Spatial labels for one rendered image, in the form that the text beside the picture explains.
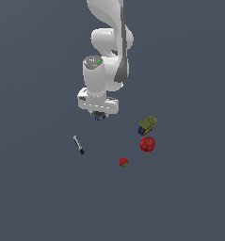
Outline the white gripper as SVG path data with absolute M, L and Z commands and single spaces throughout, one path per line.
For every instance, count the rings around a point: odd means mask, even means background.
M 119 100 L 102 95 L 89 95 L 87 88 L 82 88 L 77 94 L 78 106 L 92 112 L 97 121 L 104 120 L 108 114 L 117 114 L 119 111 Z

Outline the grey marker with black tip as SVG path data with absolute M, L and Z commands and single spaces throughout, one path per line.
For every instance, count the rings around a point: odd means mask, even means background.
M 83 150 L 83 147 L 82 147 L 81 144 L 79 143 L 77 136 L 73 136 L 73 140 L 74 140 L 75 144 L 77 145 L 79 152 L 80 152 L 81 154 L 84 154 L 85 151 Z

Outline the olive and blue tin can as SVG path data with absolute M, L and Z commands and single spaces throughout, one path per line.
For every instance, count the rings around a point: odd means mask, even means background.
M 155 117 L 148 116 L 139 122 L 137 132 L 144 137 L 149 132 L 151 132 L 151 130 L 154 128 L 154 125 L 156 123 L 157 123 L 157 119 Z

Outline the red apple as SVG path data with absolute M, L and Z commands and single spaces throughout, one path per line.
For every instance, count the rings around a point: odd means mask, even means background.
M 151 152 L 155 147 L 155 140 L 152 137 L 143 137 L 140 140 L 140 149 L 144 152 Z

